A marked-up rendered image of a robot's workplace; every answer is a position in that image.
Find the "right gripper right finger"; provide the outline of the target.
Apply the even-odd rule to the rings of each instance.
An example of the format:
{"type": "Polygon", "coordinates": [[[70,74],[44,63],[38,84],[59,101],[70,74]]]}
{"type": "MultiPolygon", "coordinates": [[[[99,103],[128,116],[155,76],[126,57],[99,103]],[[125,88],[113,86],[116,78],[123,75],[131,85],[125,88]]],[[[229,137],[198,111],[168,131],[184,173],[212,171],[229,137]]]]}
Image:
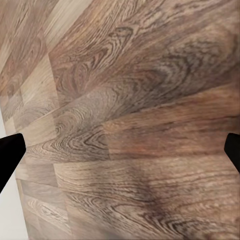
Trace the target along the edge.
{"type": "Polygon", "coordinates": [[[240,173],[240,135],[235,133],[228,133],[224,151],[240,173]]]}

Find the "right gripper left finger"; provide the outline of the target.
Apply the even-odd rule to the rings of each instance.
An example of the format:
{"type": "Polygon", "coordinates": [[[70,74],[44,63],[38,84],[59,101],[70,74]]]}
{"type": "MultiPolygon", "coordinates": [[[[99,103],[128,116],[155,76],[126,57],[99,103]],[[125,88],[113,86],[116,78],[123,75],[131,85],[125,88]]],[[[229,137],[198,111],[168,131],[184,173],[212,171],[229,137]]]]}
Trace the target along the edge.
{"type": "Polygon", "coordinates": [[[0,193],[26,152],[21,133],[0,138],[0,193]]]}

